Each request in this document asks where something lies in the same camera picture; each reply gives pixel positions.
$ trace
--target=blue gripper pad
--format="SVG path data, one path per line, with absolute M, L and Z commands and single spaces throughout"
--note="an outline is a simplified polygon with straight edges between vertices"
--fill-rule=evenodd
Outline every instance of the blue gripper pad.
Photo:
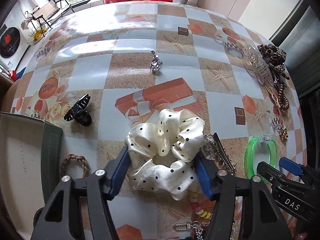
M 118 158 L 120 158 L 119 164 L 116 166 L 116 169 L 113 172 L 113 175 L 111 177 L 111 187 L 110 187 L 109 195 L 112 197 L 115 197 L 119 194 L 125 175 L 127 174 L 128 168 L 131 164 L 128 147 L 122 148 Z
M 279 160 L 279 166 L 291 172 L 294 176 L 300 176 L 303 173 L 303 170 L 299 164 L 293 162 L 292 160 L 286 157 L 282 157 Z
M 211 180 L 206 168 L 204 167 L 204 164 L 201 161 L 201 158 L 199 157 L 199 154 L 197 154 L 194 158 L 194 167 L 203 194 L 205 194 L 210 200 L 212 200 L 213 192 L 211 190 Z

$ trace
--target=green transparent ring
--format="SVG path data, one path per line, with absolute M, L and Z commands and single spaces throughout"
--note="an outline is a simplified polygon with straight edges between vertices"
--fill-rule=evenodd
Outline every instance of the green transparent ring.
M 253 154 L 254 148 L 259 141 L 259 137 L 252 137 L 251 140 L 248 142 L 248 145 L 244 152 L 244 171 L 248 179 L 251 179 L 254 174 L 253 170 Z M 273 138 L 271 138 L 270 142 L 267 143 L 270 149 L 270 165 L 272 167 L 276 167 L 277 163 L 277 146 Z

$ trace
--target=satin fabric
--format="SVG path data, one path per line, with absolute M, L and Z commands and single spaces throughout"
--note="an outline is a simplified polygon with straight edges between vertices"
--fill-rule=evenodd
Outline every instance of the satin fabric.
M 197 191 L 193 158 L 205 144 L 204 121 L 187 109 L 163 109 L 158 124 L 141 123 L 125 139 L 131 159 L 128 170 L 135 190 L 170 192 L 181 200 Z

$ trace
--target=table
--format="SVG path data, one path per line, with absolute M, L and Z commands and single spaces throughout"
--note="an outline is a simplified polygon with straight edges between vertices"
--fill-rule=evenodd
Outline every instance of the table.
M 179 27 L 184 35 L 178 34 Z M 305 132 L 293 83 L 289 80 L 285 89 L 290 103 L 284 115 L 289 138 L 283 143 L 266 121 L 275 117 L 267 91 L 244 68 L 241 52 L 231 54 L 222 45 L 218 33 L 226 28 L 228 40 L 238 46 L 271 43 L 240 23 L 188 5 L 133 1 L 71 14 L 53 25 L 40 43 L 20 80 L 12 112 L 62 127 L 61 160 L 69 153 L 84 155 L 95 171 L 116 158 L 131 127 L 157 120 L 159 99 L 179 90 L 180 99 L 166 105 L 193 111 L 205 121 L 206 134 L 217 132 L 237 164 L 238 176 L 245 177 L 248 139 L 265 133 L 275 139 L 278 158 L 287 156 L 305 165 Z M 163 61 L 157 74 L 149 70 L 151 50 Z M 147 88 L 153 86 L 159 93 L 152 95 L 151 102 Z M 64 114 L 86 93 L 91 96 L 92 125 L 66 123 Z M 141 111 L 138 102 L 146 103 L 148 110 Z M 81 177 L 81 167 L 70 167 L 68 174 Z M 198 201 L 205 201 L 202 194 Z M 187 198 L 177 202 L 170 195 L 134 191 L 128 179 L 109 204 L 116 228 L 128 234 L 121 239 L 186 237 L 189 232 L 175 232 L 172 226 L 196 218 Z M 236 218 L 240 212 L 239 198 Z M 294 228 L 295 220 L 288 214 L 285 218 Z M 90 234 L 85 214 L 84 224 Z

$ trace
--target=black hair clip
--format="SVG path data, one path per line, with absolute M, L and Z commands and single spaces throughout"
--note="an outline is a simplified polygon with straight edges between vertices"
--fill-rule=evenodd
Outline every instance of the black hair clip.
M 89 94 L 81 97 L 75 105 L 69 109 L 63 119 L 67 122 L 75 119 L 81 125 L 89 126 L 92 123 L 92 118 L 85 108 L 89 104 L 90 98 Z

